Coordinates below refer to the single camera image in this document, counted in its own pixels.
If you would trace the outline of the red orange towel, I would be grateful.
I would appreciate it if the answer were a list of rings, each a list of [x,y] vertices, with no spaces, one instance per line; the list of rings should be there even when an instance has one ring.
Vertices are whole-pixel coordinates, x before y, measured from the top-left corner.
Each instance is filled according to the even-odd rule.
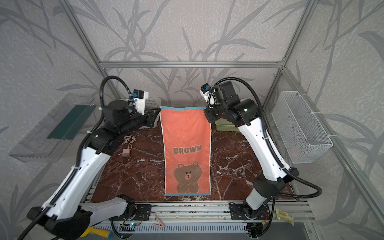
[[[203,107],[162,107],[165,196],[211,194],[212,126]]]

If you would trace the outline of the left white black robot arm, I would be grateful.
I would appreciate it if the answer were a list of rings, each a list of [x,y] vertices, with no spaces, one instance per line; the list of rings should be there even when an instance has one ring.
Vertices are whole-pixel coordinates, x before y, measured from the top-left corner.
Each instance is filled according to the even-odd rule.
[[[117,80],[125,87],[129,98],[105,105],[104,88],[111,79]],[[82,197],[101,168],[124,142],[124,137],[143,126],[154,127],[161,110],[147,109],[145,105],[149,93],[142,90],[130,91],[127,84],[117,76],[103,79],[99,97],[101,117],[80,143],[75,165],[53,195],[41,207],[31,208],[28,212],[28,218],[32,222],[21,233],[20,240],[23,240],[35,225],[43,226],[58,239],[76,240],[89,227],[104,220],[118,216],[134,216],[135,201],[129,197],[116,197],[94,206],[82,204]]]

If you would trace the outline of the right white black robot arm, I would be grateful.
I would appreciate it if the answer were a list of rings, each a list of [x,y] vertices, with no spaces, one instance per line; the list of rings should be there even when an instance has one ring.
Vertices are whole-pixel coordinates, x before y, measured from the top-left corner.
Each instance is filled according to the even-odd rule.
[[[285,162],[268,131],[261,101],[255,90],[244,80],[228,77],[217,81],[214,86],[204,84],[200,93],[208,106],[204,110],[209,123],[219,119],[235,125],[254,151],[263,174],[253,181],[253,190],[244,201],[248,218],[254,218],[262,206],[276,196],[284,196],[282,190],[291,181],[315,190],[308,195],[286,194],[294,199],[311,199],[320,196],[323,190],[299,177],[299,171]]]

